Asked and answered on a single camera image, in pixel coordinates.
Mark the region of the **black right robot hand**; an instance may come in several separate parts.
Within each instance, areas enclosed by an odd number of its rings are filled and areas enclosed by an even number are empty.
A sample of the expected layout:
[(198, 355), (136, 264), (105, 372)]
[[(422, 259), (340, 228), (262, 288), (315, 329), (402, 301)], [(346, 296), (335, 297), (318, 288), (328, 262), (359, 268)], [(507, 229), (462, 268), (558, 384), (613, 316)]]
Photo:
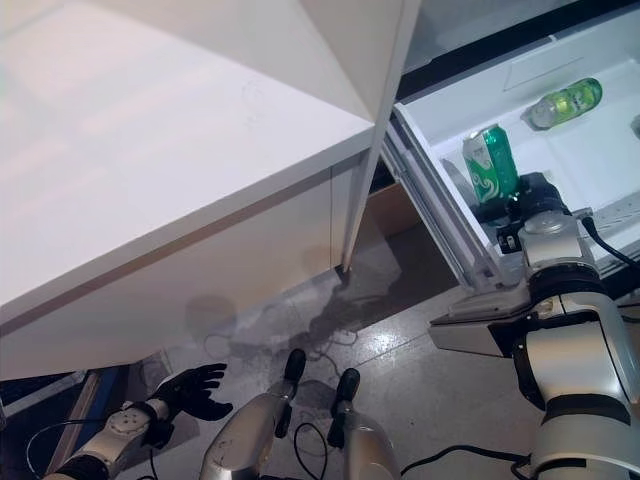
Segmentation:
[(471, 207), (480, 223), (507, 219), (510, 223), (526, 221), (546, 211), (571, 215), (558, 189), (540, 172), (521, 175), (515, 192), (508, 198), (494, 198)]

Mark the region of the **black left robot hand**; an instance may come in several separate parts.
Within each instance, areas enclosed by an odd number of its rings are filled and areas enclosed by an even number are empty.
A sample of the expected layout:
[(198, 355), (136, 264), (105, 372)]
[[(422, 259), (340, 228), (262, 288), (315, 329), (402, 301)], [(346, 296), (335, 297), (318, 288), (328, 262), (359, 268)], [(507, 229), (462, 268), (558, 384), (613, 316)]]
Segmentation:
[(215, 401), (212, 394), (220, 386), (226, 369), (226, 363), (213, 363), (184, 370), (163, 381), (151, 399), (166, 405), (168, 421), (180, 413), (204, 421), (221, 420), (233, 411), (233, 405)]

